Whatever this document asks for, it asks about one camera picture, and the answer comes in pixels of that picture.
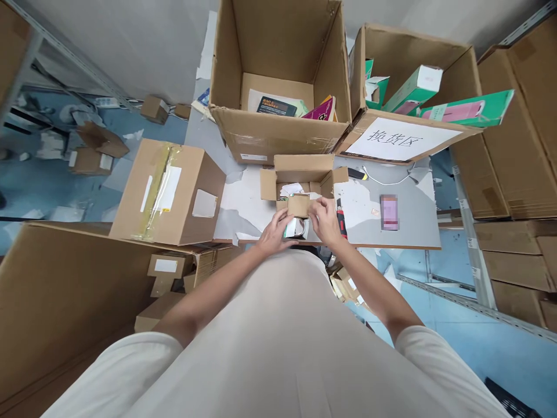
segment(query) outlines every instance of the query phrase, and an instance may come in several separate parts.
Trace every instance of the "paper sign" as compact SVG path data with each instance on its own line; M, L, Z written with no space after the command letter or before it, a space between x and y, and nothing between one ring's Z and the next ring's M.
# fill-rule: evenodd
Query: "paper sign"
M362 136L350 145L346 153L407 161L427 153L460 133L452 129L377 118Z
M155 262L155 271L176 273L176 268L178 268L176 260L156 260Z
M198 218L212 218L215 216L216 196L204 190L197 189L196 201L193 204L192 216Z

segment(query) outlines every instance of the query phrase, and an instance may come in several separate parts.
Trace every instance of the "floor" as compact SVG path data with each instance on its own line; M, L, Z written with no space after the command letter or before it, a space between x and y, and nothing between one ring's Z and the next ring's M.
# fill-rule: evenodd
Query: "floor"
M33 93L42 106L58 112L75 99L52 93ZM170 117L164 126L152 124L138 114L127 110L100 112L107 128L119 135L144 130L143 136L180 143L186 134L187 122ZM33 154L39 144L39 135L25 136L2 129L0 147L15 154ZM436 201L441 210L458 207L456 190L450 178L451 160L448 151L432 157L433 177L436 184ZM1 216L22 217L32 210L40 210L49 219L57 206L83 209L84 221L100 221L110 218L111 209L121 198L121 192L102 186L106 177L85 177L69 173L67 162L61 160L19 161L17 156L0 161L0 190L8 205L0 210ZM0 222L0 255L5 254L17 225ZM469 267L466 238L463 231L442 230L442 250L430 251L431 272L473 284ZM416 280L425 281L425 252L422 250L381 250L377 257L380 271L385 272L392 264L395 272ZM486 316L476 314L464 307L402 283L401 293L422 321L440 333L462 356L474 372L484 380L490 377L511 394L519 398L543 417L557 417L557 345L524 331L498 323ZM371 323L381 338L390 343L385 327L376 317L362 307L351 306L359 316Z

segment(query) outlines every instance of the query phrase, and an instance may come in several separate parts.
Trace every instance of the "black object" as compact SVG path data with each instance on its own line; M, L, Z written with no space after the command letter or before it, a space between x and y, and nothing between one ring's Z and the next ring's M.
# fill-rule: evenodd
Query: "black object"
M344 220L344 211L342 210L341 206L341 199L337 199L337 219L338 219L338 226L341 229L341 235L348 239L348 232L346 231L346 222Z
M486 386L512 417L541 418L535 409L525 405L489 377L486 377Z
M288 103L263 96L257 108L258 113L270 113L280 116L294 116L298 108Z

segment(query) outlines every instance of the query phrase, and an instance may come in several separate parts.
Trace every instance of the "white label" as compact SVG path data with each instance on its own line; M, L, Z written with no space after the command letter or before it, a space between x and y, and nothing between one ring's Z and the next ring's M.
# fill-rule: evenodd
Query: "white label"
M112 168L112 161L113 160L114 160L113 157L111 157L107 154L102 154L100 156L99 167L102 168L103 170L110 170Z
M155 210L170 212L181 173L181 167L173 167L171 165L167 166L167 170L162 176L161 187L158 191L157 200L155 201Z
M197 189L196 201L193 204L191 214L199 218L212 218L215 216L216 196Z
M472 276L475 280L482 279L482 271L478 267L472 267Z
M156 260L155 271L176 273L178 262L176 260Z
M346 152L384 160L407 161L459 134L460 131L451 129L377 118Z
M478 240L475 238L468 238L468 248L478 248Z
M145 194L143 195L140 212L143 212L145 210L145 203L147 202L147 195L149 194L151 183L153 183L153 176L149 176L149 179L147 180L147 186L145 186Z
M165 103L164 100L161 99L161 107L164 109L166 113L170 112L170 107Z
M70 162L69 162L70 167L75 166L76 159L77 159L77 151L72 151L70 154Z
M258 160L258 161L267 161L267 156L256 156L253 154L240 154L242 156L242 160Z
M443 120L443 116L445 115L445 110L447 110L447 104L440 104L438 106L433 106L431 108L431 112L429 113L430 120Z

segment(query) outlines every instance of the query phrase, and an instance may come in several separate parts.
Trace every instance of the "stacked cardboard box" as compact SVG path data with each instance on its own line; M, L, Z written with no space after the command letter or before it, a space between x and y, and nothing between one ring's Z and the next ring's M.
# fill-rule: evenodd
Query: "stacked cardboard box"
M475 224L497 308L557 331L557 221Z
M557 217L557 15L478 65L484 94L514 89L505 122L451 147L475 218Z

